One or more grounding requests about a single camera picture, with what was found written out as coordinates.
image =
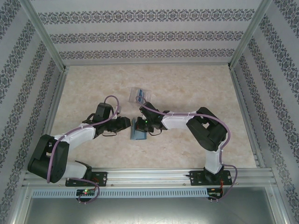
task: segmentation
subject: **transparent package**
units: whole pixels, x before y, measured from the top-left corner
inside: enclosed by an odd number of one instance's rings
[[[129,102],[136,106],[139,106],[139,104],[136,102],[137,96],[143,97],[147,102],[150,102],[151,93],[149,90],[144,90],[144,89],[140,89],[140,88],[132,88],[131,89]],[[144,104],[145,103],[144,99],[139,98],[139,102]]]

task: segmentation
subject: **blue block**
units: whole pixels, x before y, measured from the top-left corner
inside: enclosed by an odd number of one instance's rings
[[[146,139],[146,133],[135,130],[136,119],[133,118],[131,125],[131,140],[144,140]]]

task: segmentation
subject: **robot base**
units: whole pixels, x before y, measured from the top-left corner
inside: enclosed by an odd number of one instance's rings
[[[228,170],[222,169],[217,174],[204,170],[192,170],[189,172],[191,186],[215,186],[232,185],[232,178]]]
[[[89,180],[98,184],[99,187],[105,187],[107,183],[107,172],[92,172]],[[94,187],[94,184],[85,181],[76,181],[67,178],[65,181],[66,187]]]

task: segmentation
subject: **gray metal panel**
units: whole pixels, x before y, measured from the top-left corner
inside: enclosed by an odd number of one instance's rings
[[[223,202],[201,198],[31,199],[26,224],[271,224],[275,223],[264,188],[233,189]]]

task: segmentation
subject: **perforated metal strip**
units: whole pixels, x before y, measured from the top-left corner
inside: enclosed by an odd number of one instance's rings
[[[35,189],[32,198],[75,198],[76,189]],[[101,189],[99,198],[208,197],[206,188]]]

